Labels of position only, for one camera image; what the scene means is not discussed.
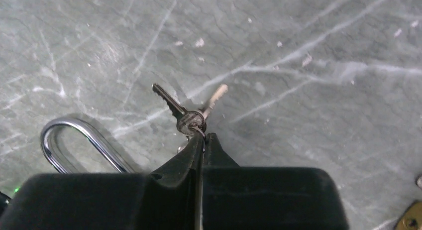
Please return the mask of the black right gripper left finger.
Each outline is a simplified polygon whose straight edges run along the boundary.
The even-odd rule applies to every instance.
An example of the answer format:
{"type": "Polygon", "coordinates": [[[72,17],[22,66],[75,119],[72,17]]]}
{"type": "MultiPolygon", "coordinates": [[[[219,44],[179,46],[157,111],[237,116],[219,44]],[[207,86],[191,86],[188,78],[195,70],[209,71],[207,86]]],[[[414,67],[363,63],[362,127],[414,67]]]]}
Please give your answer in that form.
{"type": "Polygon", "coordinates": [[[197,230],[204,139],[145,173],[39,174],[0,218],[3,230],[197,230]]]}

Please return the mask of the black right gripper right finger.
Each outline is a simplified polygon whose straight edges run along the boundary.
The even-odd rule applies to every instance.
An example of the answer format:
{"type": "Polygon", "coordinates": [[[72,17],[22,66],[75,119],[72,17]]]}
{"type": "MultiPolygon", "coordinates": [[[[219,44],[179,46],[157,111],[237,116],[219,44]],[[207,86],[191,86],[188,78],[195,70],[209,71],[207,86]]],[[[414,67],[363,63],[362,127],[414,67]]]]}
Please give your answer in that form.
{"type": "Polygon", "coordinates": [[[206,230],[347,230],[337,187],[322,169],[242,167],[207,136],[203,165],[206,230]]]}

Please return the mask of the dark metal key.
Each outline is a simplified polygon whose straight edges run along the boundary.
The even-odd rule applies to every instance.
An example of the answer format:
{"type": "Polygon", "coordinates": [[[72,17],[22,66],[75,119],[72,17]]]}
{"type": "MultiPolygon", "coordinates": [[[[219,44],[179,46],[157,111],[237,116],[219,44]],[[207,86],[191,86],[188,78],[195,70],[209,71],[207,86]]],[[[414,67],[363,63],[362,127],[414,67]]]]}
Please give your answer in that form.
{"type": "Polygon", "coordinates": [[[204,133],[206,131],[206,119],[201,111],[186,109],[157,83],[152,85],[152,90],[167,103],[172,116],[177,120],[176,129],[178,132],[186,137],[191,137],[196,132],[204,133]]]}

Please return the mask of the light metal key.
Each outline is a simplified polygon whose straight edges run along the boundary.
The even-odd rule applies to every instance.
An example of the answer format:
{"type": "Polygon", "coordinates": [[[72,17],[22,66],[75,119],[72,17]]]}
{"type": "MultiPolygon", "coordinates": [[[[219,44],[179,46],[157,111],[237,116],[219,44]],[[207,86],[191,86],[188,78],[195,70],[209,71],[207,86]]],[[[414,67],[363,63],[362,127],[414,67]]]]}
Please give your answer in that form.
{"type": "Polygon", "coordinates": [[[203,116],[207,119],[210,116],[210,113],[214,109],[216,102],[228,91],[227,84],[221,84],[216,91],[211,95],[211,97],[207,100],[204,107],[201,109],[203,116]]]}

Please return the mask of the long shackle brass padlock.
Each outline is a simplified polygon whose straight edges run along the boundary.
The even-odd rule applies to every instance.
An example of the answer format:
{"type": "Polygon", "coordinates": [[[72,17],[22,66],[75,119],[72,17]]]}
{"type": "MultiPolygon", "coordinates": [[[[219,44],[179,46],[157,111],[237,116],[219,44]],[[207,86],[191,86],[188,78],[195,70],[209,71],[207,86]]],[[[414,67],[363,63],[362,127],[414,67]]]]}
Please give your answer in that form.
{"type": "Polygon", "coordinates": [[[117,150],[89,122],[73,116],[49,121],[41,130],[40,148],[51,166],[62,174],[88,172],[87,166],[109,164],[108,170],[134,173],[126,154],[117,150]]]}

